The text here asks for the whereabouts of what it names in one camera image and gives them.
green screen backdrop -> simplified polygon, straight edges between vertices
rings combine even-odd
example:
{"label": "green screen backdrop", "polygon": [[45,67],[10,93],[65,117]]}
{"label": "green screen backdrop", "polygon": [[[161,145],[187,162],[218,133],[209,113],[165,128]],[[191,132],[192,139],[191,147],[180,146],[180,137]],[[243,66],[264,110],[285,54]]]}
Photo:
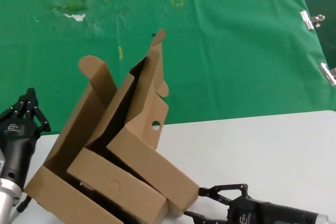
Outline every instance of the green screen backdrop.
{"label": "green screen backdrop", "polygon": [[333,110],[304,9],[304,0],[0,0],[0,108],[34,87],[58,133],[87,84],[82,56],[105,60],[120,85],[164,28],[167,123]]}

cardboard box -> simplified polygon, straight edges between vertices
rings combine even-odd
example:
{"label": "cardboard box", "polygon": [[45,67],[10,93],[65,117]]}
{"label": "cardboard box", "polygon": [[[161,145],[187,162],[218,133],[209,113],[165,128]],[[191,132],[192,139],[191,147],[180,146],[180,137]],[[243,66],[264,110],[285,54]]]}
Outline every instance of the cardboard box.
{"label": "cardboard box", "polygon": [[[166,87],[165,94],[168,93],[163,81],[162,66],[158,66],[159,64],[162,65],[162,56],[159,52],[152,51],[131,69],[85,144],[87,149],[84,148],[68,168],[68,173],[83,185],[109,198],[145,224],[162,221],[168,211],[167,200],[147,185],[139,174],[109,152],[106,146],[124,127],[130,108],[131,113],[136,113],[141,119],[150,122],[149,131],[152,134],[146,134],[147,140],[157,146],[161,129],[154,130],[150,120],[160,120],[163,124],[168,111],[168,106],[160,98],[161,103],[157,103],[158,100],[154,99],[156,92],[152,90],[154,79],[158,76],[161,81],[157,83],[163,84]],[[140,136],[148,132],[144,131],[145,125],[141,121],[132,123]],[[114,191],[111,180],[122,185],[122,190]]]}
{"label": "cardboard box", "polygon": [[[181,215],[198,198],[199,186],[156,152],[168,106],[160,96],[168,95],[163,80],[160,30],[153,39],[130,104],[126,124],[107,148],[169,200],[170,210]],[[154,129],[153,122],[160,128]]]}
{"label": "cardboard box", "polygon": [[66,172],[117,90],[106,64],[95,58],[91,60],[91,66],[88,66],[90,60],[80,62],[80,69],[90,82],[25,192],[68,224],[121,224],[122,221],[90,199],[90,195]]}
{"label": "cardboard box", "polygon": [[118,204],[140,223],[159,224],[167,213],[167,200],[162,194],[86,148],[68,172]]}
{"label": "cardboard box", "polygon": [[163,80],[162,40],[165,34],[164,30],[159,30],[150,45],[125,121],[130,123],[133,134],[154,149],[168,113],[168,105],[159,97],[169,93]]}
{"label": "cardboard box", "polygon": [[166,197],[179,215],[196,200],[198,186],[155,150],[168,111],[160,98],[169,92],[163,80],[164,36],[163,30],[157,33],[118,91],[103,61],[81,59],[90,82],[25,188],[64,222],[156,224],[167,212]]}

